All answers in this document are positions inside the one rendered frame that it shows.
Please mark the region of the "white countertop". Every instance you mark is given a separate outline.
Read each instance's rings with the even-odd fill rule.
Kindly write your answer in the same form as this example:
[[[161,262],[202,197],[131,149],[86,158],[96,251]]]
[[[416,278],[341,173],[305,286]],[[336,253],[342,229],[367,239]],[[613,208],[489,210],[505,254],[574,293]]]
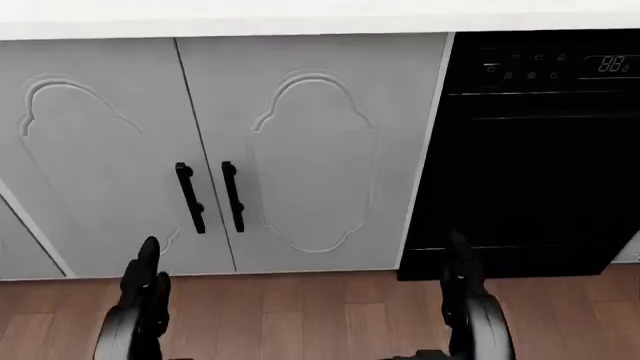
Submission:
[[[0,41],[640,29],[640,0],[0,0]]]

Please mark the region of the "grey cabinet door with moulding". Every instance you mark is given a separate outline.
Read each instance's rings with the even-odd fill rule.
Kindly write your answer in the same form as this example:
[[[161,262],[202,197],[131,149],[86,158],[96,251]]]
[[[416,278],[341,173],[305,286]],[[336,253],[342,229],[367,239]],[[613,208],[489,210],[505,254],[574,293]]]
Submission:
[[[0,182],[66,275],[117,277],[149,236],[172,275],[235,270],[170,38],[0,41]]]
[[[177,42],[239,272],[397,266],[446,40]],[[223,161],[237,169],[243,233]]]

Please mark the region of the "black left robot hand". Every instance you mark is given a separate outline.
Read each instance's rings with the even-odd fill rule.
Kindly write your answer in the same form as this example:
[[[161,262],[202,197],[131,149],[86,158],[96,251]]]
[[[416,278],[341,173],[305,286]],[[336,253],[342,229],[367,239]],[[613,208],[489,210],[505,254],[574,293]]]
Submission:
[[[164,335],[170,320],[171,280],[166,272],[158,272],[160,253],[158,239],[149,236],[126,267],[118,301],[120,308],[140,308],[140,327],[154,338]]]

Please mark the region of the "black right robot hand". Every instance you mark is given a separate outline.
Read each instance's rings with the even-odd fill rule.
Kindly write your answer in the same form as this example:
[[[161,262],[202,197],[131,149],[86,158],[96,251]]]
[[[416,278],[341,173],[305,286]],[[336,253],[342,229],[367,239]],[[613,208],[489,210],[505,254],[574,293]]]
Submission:
[[[486,277],[480,259],[459,231],[450,232],[445,251],[440,278],[441,311],[445,324],[456,329],[467,323],[467,298],[488,293],[484,287]]]

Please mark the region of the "black built-in dishwasher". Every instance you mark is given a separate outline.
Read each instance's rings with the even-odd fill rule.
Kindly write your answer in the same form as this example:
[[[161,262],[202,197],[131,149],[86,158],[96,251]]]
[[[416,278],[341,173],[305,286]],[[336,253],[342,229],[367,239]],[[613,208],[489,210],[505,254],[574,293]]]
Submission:
[[[401,281],[598,275],[640,232],[640,29],[459,32]]]

